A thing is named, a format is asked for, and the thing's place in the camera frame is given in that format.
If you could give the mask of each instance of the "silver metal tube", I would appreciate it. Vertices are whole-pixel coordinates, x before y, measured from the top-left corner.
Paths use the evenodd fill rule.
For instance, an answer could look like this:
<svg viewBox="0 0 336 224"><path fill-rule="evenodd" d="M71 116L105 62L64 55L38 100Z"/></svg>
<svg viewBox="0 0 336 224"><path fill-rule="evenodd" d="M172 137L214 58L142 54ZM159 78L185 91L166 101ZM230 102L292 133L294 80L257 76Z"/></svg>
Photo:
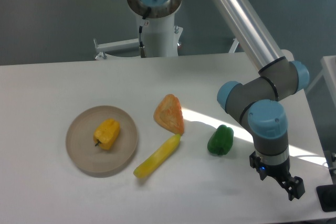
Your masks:
<svg viewBox="0 0 336 224"><path fill-rule="evenodd" d="M284 56L248 0L213 0L258 70Z"/></svg>
<svg viewBox="0 0 336 224"><path fill-rule="evenodd" d="M289 149L287 147L284 152L276 156L266 156L256 150L256 155L260 157L260 161L266 165L280 165L288 159Z"/></svg>

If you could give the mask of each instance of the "green bell pepper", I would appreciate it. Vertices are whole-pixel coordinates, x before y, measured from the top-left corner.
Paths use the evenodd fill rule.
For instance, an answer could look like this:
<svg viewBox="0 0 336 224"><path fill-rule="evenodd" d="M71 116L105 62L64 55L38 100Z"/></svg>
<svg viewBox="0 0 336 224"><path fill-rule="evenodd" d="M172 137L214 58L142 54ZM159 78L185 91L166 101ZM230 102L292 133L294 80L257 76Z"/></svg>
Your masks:
<svg viewBox="0 0 336 224"><path fill-rule="evenodd" d="M233 145L233 130L220 125L208 142L208 151L218 156L226 155Z"/></svg>

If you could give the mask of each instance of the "pepper stem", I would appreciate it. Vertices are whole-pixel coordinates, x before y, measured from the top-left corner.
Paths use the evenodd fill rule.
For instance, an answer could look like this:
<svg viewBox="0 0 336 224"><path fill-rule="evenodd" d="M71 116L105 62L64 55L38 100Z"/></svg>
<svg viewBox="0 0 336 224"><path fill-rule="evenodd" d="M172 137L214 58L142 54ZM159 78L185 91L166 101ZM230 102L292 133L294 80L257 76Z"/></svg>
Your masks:
<svg viewBox="0 0 336 224"><path fill-rule="evenodd" d="M95 146L97 146L98 144L101 144L101 141L97 139L97 143L95 144Z"/></svg>

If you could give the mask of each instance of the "toy bread slice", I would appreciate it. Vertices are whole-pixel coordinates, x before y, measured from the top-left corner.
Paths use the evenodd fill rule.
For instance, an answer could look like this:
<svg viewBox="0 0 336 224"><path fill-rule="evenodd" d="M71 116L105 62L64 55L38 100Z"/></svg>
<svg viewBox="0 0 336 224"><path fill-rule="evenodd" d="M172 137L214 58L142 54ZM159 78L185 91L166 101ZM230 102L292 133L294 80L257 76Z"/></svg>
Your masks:
<svg viewBox="0 0 336 224"><path fill-rule="evenodd" d="M177 97L168 94L160 102L154 112L154 120L166 130L174 134L184 133L184 122L181 105Z"/></svg>

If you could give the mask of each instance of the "yellow bell pepper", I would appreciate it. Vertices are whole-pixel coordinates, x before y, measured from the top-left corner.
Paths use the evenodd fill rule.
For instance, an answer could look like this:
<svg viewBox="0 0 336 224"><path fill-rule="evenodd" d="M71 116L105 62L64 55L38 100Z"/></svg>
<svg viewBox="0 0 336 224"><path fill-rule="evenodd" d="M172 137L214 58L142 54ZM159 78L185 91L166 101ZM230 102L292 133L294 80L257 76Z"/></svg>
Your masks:
<svg viewBox="0 0 336 224"><path fill-rule="evenodd" d="M176 134L164 142L156 152L134 170L135 177L143 178L155 171L178 147L180 139L181 135Z"/></svg>
<svg viewBox="0 0 336 224"><path fill-rule="evenodd" d="M109 150L117 139L119 132L119 122L109 118L96 128L93 134L93 141L96 143L96 146L99 145L100 148Z"/></svg>

